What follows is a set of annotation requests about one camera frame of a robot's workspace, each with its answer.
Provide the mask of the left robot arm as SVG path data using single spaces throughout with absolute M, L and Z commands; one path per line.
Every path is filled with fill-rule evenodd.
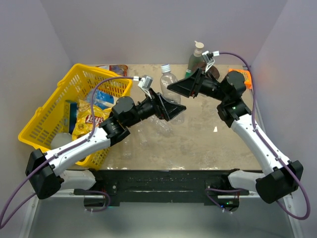
M 131 97 L 121 97 L 109 117 L 90 133 L 57 149 L 30 154 L 26 176 L 39 199 L 46 199 L 61 189 L 61 174 L 71 165 L 126 138 L 129 127 L 156 116 L 170 121 L 186 110 L 184 105 L 170 102 L 161 93 L 151 93 L 137 104 Z

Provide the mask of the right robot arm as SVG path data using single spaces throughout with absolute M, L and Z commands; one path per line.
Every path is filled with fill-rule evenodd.
M 255 191 L 264 202 L 271 204 L 298 189 L 296 180 L 302 177 L 303 165 L 284 155 L 252 120 L 253 114 L 242 100 L 246 91 L 242 73 L 230 71 L 219 82 L 197 69 L 190 77 L 167 88 L 187 98 L 203 94 L 219 100 L 217 111 L 220 119 L 240 136 L 260 164 L 260 174 L 245 171 L 230 173 L 220 183 L 223 193 L 231 195 L 237 189 Z

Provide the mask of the green soap pump bottle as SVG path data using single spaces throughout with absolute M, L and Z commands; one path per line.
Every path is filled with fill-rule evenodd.
M 191 73 L 193 71 L 193 67 L 202 62 L 202 53 L 203 53 L 204 44 L 202 42 L 195 41 L 195 50 L 189 57 L 188 67 L 186 72 Z

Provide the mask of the green plastic bag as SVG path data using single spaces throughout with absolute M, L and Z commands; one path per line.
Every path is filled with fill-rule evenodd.
M 195 72 L 194 70 L 187 69 L 186 72 L 185 72 L 185 77 L 184 78 L 191 77 L 194 74 L 194 72 Z

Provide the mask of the orange candy box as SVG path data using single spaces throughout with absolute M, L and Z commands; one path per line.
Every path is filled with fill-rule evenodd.
M 231 71 L 236 71 L 241 73 L 244 76 L 244 84 L 246 85 L 246 88 L 252 89 L 252 77 L 248 70 L 230 68 L 228 72 L 231 72 Z

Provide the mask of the red snack bag behind basket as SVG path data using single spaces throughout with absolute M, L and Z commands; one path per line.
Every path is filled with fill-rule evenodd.
M 112 71 L 121 76 L 127 76 L 128 66 L 125 64 L 113 64 L 113 65 L 98 65 L 98 68 Z

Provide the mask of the blue white plastic package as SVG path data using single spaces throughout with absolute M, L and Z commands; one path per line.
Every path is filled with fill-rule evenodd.
M 102 110 L 112 108 L 118 100 L 118 97 L 112 96 L 99 89 L 97 89 L 94 94 L 93 92 L 94 90 L 92 89 L 87 95 L 86 101 L 88 103 L 92 102 L 94 105 L 98 106 Z

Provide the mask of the yellow Lays chips bag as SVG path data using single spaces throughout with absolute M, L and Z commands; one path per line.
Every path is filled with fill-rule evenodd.
M 100 107 L 93 105 L 93 111 L 95 115 L 95 126 L 98 127 L 100 123 L 102 123 L 105 119 L 109 117 L 111 112 L 110 108 L 101 109 Z M 79 106 L 77 110 L 77 121 L 75 124 L 75 128 L 72 132 L 72 140 L 76 140 L 87 133 L 89 133 L 93 128 L 93 117 L 91 104 L 79 100 Z

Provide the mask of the yellow plastic shopping basket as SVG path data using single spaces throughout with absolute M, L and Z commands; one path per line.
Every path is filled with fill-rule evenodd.
M 133 85 L 131 79 L 124 79 L 123 76 L 95 66 L 75 64 L 58 82 L 56 90 L 45 104 L 36 110 L 18 135 L 18 140 L 42 152 L 50 150 L 56 134 L 66 132 L 65 101 L 78 103 L 79 100 L 85 100 L 98 83 L 111 77 L 117 79 L 103 83 L 98 89 L 115 98 L 129 96 Z

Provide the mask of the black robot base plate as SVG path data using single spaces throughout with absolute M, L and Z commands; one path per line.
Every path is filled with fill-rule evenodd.
M 85 193 L 79 189 L 74 194 L 84 197 L 86 208 L 103 207 L 107 203 L 202 203 L 212 205 L 212 200 L 229 195 L 220 202 L 231 209 L 239 206 L 238 197 L 248 191 L 237 191 L 228 181 L 230 170 L 99 170 L 93 171 L 96 183 Z

